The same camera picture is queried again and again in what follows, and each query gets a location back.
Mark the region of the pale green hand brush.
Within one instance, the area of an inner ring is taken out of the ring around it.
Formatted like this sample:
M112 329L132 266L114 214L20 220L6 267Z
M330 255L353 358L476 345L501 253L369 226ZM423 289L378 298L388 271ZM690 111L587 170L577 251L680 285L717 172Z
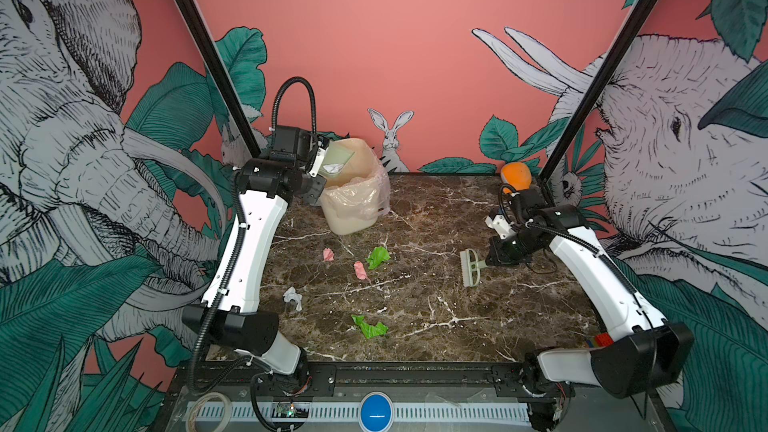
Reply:
M465 249L460 253L463 285L476 287L480 283L481 271L487 267L474 249Z

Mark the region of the pale green dustpan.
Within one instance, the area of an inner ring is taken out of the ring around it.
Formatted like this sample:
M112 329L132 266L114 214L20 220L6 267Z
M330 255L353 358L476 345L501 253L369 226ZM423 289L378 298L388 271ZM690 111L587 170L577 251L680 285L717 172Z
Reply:
M354 154L355 152L352 149L340 145L338 141L331 141L328 147L322 152L322 160L319 162L317 170L318 174L326 179L339 176ZM321 171L322 165L327 163L343 163L344 167L339 174L328 176Z

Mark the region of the cream plastic trash bin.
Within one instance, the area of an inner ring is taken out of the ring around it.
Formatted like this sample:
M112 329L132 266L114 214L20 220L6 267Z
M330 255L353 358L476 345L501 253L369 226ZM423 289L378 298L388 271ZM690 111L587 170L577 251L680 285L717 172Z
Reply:
M371 227L386 215L391 188L386 169L364 140L336 141L355 154L339 176L325 178L320 206L331 231L343 236Z

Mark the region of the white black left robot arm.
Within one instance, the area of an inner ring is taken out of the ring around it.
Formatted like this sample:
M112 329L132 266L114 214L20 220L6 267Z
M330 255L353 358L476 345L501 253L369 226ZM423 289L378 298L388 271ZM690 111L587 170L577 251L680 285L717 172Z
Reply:
M310 380L307 353L279 330L279 318L260 310L266 260L293 198L316 204L326 180L320 176L328 140L315 131L277 126L264 158L235 170L231 194L235 220L222 261L200 303L184 308L182 320L198 336L187 366L187 387L195 396L210 392L226 373L200 385L198 362L209 343L229 347L242 362L255 362L273 374L287 395Z

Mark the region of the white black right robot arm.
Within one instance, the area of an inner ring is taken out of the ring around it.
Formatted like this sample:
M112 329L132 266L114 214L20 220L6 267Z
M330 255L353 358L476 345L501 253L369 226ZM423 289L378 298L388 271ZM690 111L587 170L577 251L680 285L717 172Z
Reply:
M679 379L694 345L693 332L669 321L630 283L577 208L529 208L515 218L497 211L485 224L495 233L487 265L516 265L536 251L550 250L586 293L610 339L592 349L536 353L536 385L599 386L625 398Z

